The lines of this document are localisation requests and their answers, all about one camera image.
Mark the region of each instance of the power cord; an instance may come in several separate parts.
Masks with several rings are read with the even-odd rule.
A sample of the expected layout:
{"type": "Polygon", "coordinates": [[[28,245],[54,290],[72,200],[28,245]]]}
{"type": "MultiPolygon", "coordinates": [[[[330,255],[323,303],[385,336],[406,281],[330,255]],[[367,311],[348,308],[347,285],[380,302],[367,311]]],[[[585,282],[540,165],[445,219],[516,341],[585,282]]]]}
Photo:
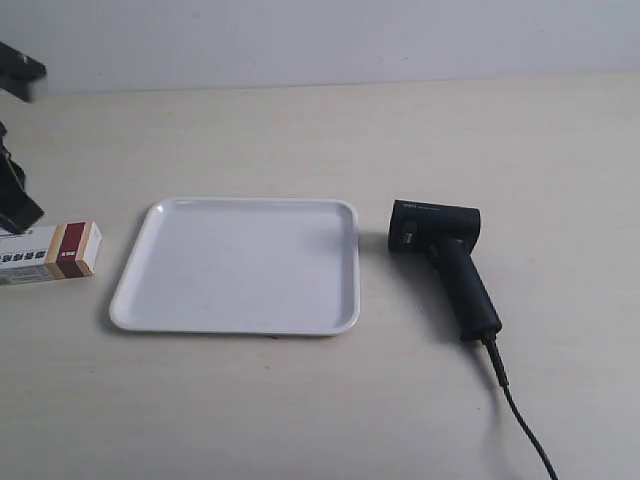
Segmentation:
{"type": "Polygon", "coordinates": [[[493,369],[496,372],[496,377],[498,377],[498,385],[500,385],[500,387],[502,388],[502,391],[504,392],[504,396],[506,397],[507,402],[509,403],[509,407],[511,408],[513,415],[516,417],[518,424],[522,427],[522,430],[524,430],[525,435],[533,444],[533,447],[536,449],[536,452],[538,452],[538,455],[540,456],[542,463],[547,469],[549,478],[551,478],[551,480],[558,480],[558,476],[556,475],[556,472],[553,469],[553,465],[551,465],[551,460],[549,460],[549,457],[545,453],[544,448],[542,448],[542,444],[538,441],[536,436],[533,434],[533,432],[527,425],[527,422],[524,421],[524,418],[520,414],[518,407],[516,407],[516,403],[513,401],[513,397],[511,396],[511,392],[509,391],[509,380],[507,379],[507,373],[504,369],[502,359],[500,358],[500,352],[498,351],[498,345],[496,344],[495,335],[493,337],[483,339],[482,344],[487,349],[487,353],[489,354],[489,358],[491,359],[491,364],[493,365],[493,369]]]}

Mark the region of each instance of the brown stripe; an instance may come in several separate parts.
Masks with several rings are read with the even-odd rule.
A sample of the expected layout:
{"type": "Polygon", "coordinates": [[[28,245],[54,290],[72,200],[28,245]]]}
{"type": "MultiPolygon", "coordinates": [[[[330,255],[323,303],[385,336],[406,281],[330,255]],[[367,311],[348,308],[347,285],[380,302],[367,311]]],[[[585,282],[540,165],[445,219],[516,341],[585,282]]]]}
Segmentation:
{"type": "Polygon", "coordinates": [[[70,223],[64,231],[56,264],[67,278],[84,277],[76,264],[76,254],[82,238],[85,222],[70,223]]]}
{"type": "Polygon", "coordinates": [[[66,225],[58,225],[56,227],[53,232],[53,237],[51,238],[51,243],[49,244],[49,249],[47,250],[47,256],[44,257],[44,263],[53,263],[58,258],[58,251],[60,250],[65,229],[66,225]]]}
{"type": "Polygon", "coordinates": [[[84,224],[84,230],[82,231],[82,238],[80,238],[80,246],[78,247],[76,260],[82,260],[84,258],[84,251],[87,249],[87,243],[89,243],[89,237],[91,236],[92,228],[93,222],[86,222],[84,224]]]}

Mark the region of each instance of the tray rim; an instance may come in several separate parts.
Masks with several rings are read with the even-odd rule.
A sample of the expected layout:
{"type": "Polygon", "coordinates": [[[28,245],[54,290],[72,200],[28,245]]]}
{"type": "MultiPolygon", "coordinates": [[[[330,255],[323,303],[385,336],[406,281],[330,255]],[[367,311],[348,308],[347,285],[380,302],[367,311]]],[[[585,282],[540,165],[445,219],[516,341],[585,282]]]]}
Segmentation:
{"type": "Polygon", "coordinates": [[[298,336],[298,337],[330,337],[339,335],[344,333],[357,323],[358,318],[360,316],[360,253],[359,253],[359,229],[358,229],[358,213],[353,205],[349,202],[340,199],[334,198],[307,198],[307,197],[184,197],[184,196],[174,196],[164,198],[156,203],[154,203],[145,215],[144,221],[138,231],[138,235],[133,244],[133,248],[129,253],[129,257],[127,258],[127,262],[125,264],[124,269],[122,270],[122,274],[118,279],[118,284],[116,286],[115,292],[113,294],[113,298],[109,304],[109,318],[111,322],[121,330],[130,331],[130,332],[145,332],[145,333],[172,333],[172,334],[209,334],[209,335],[281,335],[281,336],[298,336]],[[145,242],[145,237],[149,235],[149,223],[152,218],[158,214],[158,207],[161,207],[167,203],[173,203],[177,201],[211,201],[211,202],[246,202],[246,203],[260,203],[260,202],[268,202],[268,203],[320,203],[320,204],[333,204],[339,205],[347,209],[349,211],[351,217],[351,229],[353,230],[355,236],[355,242],[352,250],[352,268],[353,268],[353,292],[354,292],[354,303],[353,303],[353,313],[349,317],[349,319],[335,328],[325,329],[325,330],[317,330],[312,332],[296,332],[296,331],[282,331],[282,330],[192,330],[192,329],[153,329],[153,328],[132,328],[132,325],[126,322],[122,322],[118,315],[116,314],[116,309],[118,308],[118,302],[120,300],[121,290],[125,283],[125,279],[129,275],[129,270],[132,267],[133,261],[138,254],[138,250],[142,248],[142,245],[145,242]]]}

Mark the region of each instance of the wall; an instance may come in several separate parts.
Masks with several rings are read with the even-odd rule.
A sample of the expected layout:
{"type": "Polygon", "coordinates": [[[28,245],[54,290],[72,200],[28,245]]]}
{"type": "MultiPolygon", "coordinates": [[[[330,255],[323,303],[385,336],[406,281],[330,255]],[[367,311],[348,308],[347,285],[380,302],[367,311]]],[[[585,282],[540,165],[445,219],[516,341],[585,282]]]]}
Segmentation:
{"type": "Polygon", "coordinates": [[[640,71],[636,0],[2,0],[58,92],[640,71]]]}

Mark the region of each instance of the product box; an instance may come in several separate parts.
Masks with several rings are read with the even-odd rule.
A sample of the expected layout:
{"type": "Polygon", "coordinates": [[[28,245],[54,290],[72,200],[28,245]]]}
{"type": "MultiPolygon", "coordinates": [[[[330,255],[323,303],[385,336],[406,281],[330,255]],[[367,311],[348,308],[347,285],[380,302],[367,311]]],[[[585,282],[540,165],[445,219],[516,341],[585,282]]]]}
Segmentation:
{"type": "Polygon", "coordinates": [[[0,230],[0,284],[91,276],[101,240],[94,222],[34,227],[21,235],[0,230]]]}

